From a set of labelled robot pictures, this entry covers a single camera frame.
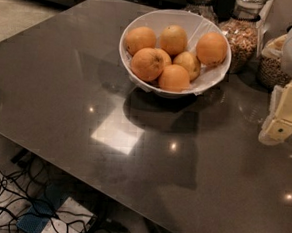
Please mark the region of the pale orange centre right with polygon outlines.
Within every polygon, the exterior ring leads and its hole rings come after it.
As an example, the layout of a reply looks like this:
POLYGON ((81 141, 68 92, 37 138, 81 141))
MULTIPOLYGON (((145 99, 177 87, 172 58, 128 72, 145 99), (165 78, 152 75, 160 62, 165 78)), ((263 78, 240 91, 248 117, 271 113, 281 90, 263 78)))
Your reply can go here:
POLYGON ((173 63, 185 68, 190 76, 190 81, 196 80, 200 75, 201 62, 195 54, 185 51, 174 57, 173 63))

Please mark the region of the glass jar of cereal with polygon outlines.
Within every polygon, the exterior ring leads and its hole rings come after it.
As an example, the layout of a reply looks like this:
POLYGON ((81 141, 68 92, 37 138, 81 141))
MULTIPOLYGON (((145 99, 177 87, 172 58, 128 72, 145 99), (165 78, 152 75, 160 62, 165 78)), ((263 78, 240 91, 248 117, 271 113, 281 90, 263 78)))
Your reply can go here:
POLYGON ((291 77, 281 69, 282 47, 286 35, 268 41, 262 49, 256 77, 265 88, 272 90, 275 86, 285 86, 291 77))

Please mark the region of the blue floor mat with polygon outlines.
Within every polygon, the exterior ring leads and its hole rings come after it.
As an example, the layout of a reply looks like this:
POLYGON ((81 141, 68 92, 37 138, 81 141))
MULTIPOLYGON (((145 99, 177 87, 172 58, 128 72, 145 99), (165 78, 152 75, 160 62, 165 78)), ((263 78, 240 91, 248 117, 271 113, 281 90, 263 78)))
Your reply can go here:
POLYGON ((48 186, 33 201, 28 211, 18 219, 17 228, 24 231, 24 233, 41 233, 67 197, 68 194, 57 185, 48 186))

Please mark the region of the glass jar of nuts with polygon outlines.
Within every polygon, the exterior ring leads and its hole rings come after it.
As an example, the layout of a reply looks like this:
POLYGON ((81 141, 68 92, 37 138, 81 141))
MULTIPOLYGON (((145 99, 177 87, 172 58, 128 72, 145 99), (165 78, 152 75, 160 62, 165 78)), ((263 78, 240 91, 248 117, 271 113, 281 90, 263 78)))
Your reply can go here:
POLYGON ((259 13, 267 0, 235 0, 230 19, 219 28, 231 48, 229 73, 236 74, 250 61, 257 49, 259 13))

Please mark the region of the glass jar back centre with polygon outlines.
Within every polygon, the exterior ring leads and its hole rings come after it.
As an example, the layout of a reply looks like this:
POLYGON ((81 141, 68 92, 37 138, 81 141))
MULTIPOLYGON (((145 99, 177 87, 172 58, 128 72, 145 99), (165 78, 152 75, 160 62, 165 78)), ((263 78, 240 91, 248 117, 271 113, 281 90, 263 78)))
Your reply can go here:
POLYGON ((185 11, 200 15, 213 23, 218 22, 212 0, 186 0, 185 11))

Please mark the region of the partly hidden centre orange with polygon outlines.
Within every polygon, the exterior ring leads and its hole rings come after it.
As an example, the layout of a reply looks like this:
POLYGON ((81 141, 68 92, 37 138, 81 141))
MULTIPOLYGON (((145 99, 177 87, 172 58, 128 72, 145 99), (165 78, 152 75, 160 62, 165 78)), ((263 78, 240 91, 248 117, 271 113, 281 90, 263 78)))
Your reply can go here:
POLYGON ((172 64, 171 57, 168 55, 166 51, 164 51, 161 48, 157 48, 157 52, 162 56, 165 67, 172 64))

